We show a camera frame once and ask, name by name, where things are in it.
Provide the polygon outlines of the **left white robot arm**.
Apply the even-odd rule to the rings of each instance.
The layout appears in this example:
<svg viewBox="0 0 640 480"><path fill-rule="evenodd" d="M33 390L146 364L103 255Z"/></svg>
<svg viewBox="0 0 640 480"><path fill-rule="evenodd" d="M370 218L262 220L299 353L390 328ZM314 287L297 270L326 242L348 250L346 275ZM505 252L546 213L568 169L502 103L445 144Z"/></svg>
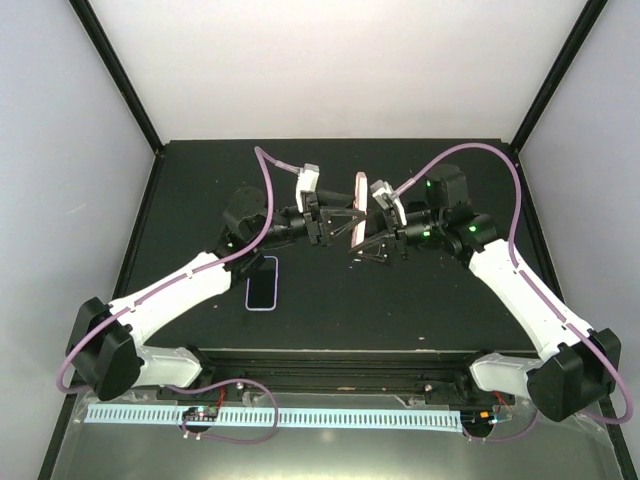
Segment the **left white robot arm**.
<svg viewBox="0 0 640 480"><path fill-rule="evenodd" d="M265 269L264 250L305 239L326 246L351 230L362 231L367 194L298 192L298 205L275 211L267 196L242 187L223 213L219 241L210 251L151 286L108 303L93 297L78 310L66 353L87 387L103 401L132 388L171 386L193 399L207 397L215 376L194 347L151 347L148 340L191 308Z"/></svg>

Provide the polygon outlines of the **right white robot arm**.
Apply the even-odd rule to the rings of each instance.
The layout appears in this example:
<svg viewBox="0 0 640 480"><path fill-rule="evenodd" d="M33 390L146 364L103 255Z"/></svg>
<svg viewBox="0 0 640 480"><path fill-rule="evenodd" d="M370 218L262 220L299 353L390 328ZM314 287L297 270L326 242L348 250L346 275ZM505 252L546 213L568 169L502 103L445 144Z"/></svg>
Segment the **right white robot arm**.
<svg viewBox="0 0 640 480"><path fill-rule="evenodd" d="M526 398L559 422L610 395L616 387L621 342L594 330L572 312L510 247L488 214L474 211L464 173L437 165L424 177L425 199L406 209L391 185L355 179L356 210L363 214L352 255L391 264L412 247L440 248L502 302L529 337L534 358L478 353L454 379L457 396L476 403L490 391Z"/></svg>

